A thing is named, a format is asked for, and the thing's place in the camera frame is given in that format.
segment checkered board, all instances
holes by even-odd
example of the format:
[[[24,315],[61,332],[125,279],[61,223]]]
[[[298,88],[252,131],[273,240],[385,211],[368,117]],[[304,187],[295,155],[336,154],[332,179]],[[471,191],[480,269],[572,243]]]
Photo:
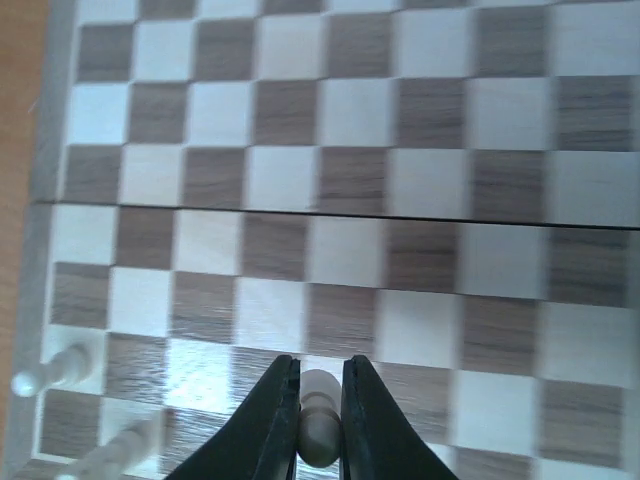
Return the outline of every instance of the checkered board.
[[[42,360],[98,368],[31,470],[166,410],[162,477],[286,352],[368,355],[462,479],[640,478],[640,2],[76,17]]]

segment white chess piece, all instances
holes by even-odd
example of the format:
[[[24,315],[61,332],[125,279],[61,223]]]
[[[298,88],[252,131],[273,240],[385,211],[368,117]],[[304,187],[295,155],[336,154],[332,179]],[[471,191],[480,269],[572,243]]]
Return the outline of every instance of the white chess piece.
[[[121,431],[106,445],[63,468],[56,480],[116,480],[151,454],[151,422],[145,420]]]
[[[342,387],[324,370],[300,376],[298,453],[312,467],[328,467],[340,456]]]
[[[73,345],[58,352],[49,363],[38,364],[17,373],[11,390],[20,397],[34,397],[51,386],[74,385],[91,374],[91,356],[82,345]]]

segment chessboard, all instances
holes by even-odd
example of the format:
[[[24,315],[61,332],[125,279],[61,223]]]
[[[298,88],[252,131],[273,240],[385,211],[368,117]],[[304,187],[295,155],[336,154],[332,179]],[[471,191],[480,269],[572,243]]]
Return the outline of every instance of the chessboard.
[[[640,2],[51,3],[4,472],[365,354],[461,479],[640,478]],[[338,478],[337,464],[298,478]]]

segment white pawn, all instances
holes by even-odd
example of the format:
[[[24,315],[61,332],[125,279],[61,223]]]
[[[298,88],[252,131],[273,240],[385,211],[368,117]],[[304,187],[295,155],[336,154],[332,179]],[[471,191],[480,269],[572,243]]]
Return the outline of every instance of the white pawn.
[[[300,376],[298,453],[306,463],[324,468],[340,456],[340,402],[342,387],[324,370]]]
[[[74,385],[91,374],[91,356],[82,345],[73,345],[58,352],[49,363],[38,364],[17,373],[11,390],[20,397],[34,397],[49,387]]]
[[[143,421],[123,430],[106,445],[98,447],[86,457],[67,465],[56,480],[115,480],[135,467],[151,453],[149,438],[151,421]]]

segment brown wooden surface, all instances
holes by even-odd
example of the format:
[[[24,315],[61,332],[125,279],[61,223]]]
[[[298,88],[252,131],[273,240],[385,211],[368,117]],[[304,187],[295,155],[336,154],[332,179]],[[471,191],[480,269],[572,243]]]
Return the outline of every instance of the brown wooden surface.
[[[11,376],[24,207],[48,3],[0,1],[0,427]],[[0,435],[0,452],[3,450]]]

